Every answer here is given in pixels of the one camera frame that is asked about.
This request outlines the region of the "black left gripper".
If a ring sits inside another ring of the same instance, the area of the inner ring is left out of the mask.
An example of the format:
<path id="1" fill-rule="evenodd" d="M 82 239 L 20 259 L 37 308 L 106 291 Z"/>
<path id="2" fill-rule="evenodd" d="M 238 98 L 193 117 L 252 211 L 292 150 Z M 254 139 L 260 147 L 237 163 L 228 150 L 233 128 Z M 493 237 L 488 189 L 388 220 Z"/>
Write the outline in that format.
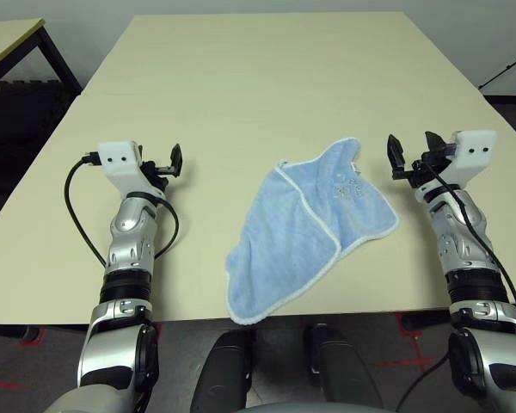
<path id="1" fill-rule="evenodd" d="M 151 186 L 164 190 L 169 183 L 167 176 L 178 177 L 181 174 L 182 163 L 181 146 L 175 144 L 170 153 L 169 167 L 158 167 L 154 161 L 145 161 L 142 162 L 140 170 Z"/>

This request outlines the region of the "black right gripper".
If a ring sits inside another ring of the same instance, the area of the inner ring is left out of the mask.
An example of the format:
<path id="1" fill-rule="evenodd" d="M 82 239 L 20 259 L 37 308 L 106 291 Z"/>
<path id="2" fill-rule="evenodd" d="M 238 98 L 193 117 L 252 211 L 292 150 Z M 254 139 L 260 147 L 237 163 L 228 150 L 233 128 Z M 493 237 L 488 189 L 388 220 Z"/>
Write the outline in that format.
<path id="1" fill-rule="evenodd" d="M 407 177 L 405 159 L 401 142 L 390 134 L 387 140 L 387 156 L 392 169 L 393 180 L 408 180 L 411 187 L 420 187 L 435 179 L 435 174 L 440 174 L 451 163 L 445 152 L 446 142 L 437 134 L 425 131 L 428 151 L 421 155 L 420 159 L 412 162 L 412 170 Z"/>

